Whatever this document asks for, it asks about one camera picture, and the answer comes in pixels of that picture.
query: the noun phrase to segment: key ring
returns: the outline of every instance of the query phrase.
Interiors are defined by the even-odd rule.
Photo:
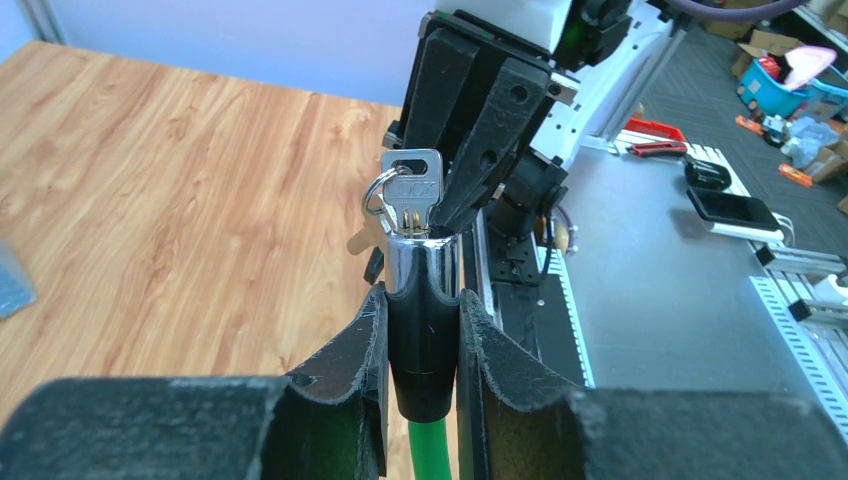
[[[371,197],[377,193],[378,188],[385,188],[392,180],[401,176],[401,175],[409,175],[412,173],[412,169],[405,165],[396,165],[385,172],[381,173],[371,182],[371,185],[368,187],[368,190],[365,191],[365,195],[362,196],[362,211],[365,213],[370,213],[371,215],[377,216],[385,213],[386,209],[383,207],[380,208],[371,208]]]

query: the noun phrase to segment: bolt hole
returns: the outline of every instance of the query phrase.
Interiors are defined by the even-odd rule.
[[[509,91],[509,96],[513,102],[521,105],[527,101],[527,89],[521,85],[512,87],[512,90]]]
[[[495,155],[495,152],[491,150],[486,150],[480,155],[480,168],[483,170],[488,170],[495,166],[495,162],[498,161],[498,156]]]

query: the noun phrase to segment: green cable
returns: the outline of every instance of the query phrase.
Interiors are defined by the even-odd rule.
[[[416,480],[450,480],[444,418],[433,423],[409,422],[409,448]]]

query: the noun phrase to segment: wooden floor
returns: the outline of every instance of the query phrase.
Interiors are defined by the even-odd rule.
[[[0,112],[0,236],[39,296],[0,320],[0,419],[62,376],[283,374],[358,310],[345,242],[397,109],[34,42]]]

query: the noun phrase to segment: black tablet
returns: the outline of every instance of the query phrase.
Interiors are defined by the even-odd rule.
[[[698,215],[708,222],[726,223],[760,230],[780,230],[780,224],[759,198],[690,187],[686,191]]]

